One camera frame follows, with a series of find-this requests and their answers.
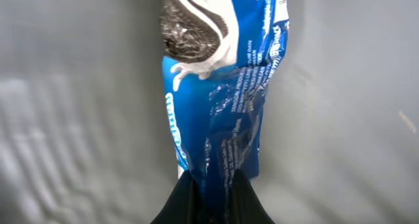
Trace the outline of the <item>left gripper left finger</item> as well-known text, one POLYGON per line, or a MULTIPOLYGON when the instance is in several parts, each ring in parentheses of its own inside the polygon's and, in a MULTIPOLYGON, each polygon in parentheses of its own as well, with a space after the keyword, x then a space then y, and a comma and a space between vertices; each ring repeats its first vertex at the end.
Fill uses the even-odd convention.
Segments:
POLYGON ((208 224, 209 215, 191 173, 183 172, 151 224, 208 224))

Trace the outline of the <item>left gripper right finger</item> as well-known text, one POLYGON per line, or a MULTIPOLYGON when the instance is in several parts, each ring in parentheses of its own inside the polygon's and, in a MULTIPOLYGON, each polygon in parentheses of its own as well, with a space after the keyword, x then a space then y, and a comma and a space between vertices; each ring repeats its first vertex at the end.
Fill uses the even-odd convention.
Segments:
POLYGON ((232 180, 228 222, 231 224, 274 224, 259 201, 250 181, 241 170, 235 171, 232 180))

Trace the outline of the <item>blue oreo cookie packet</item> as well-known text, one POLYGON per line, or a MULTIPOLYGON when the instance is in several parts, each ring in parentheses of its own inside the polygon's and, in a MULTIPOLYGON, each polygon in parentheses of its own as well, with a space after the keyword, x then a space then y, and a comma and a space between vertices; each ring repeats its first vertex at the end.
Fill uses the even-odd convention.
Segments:
POLYGON ((268 84, 287 48, 287 0, 165 0, 160 28, 179 171, 226 218, 234 173, 259 174, 268 84))

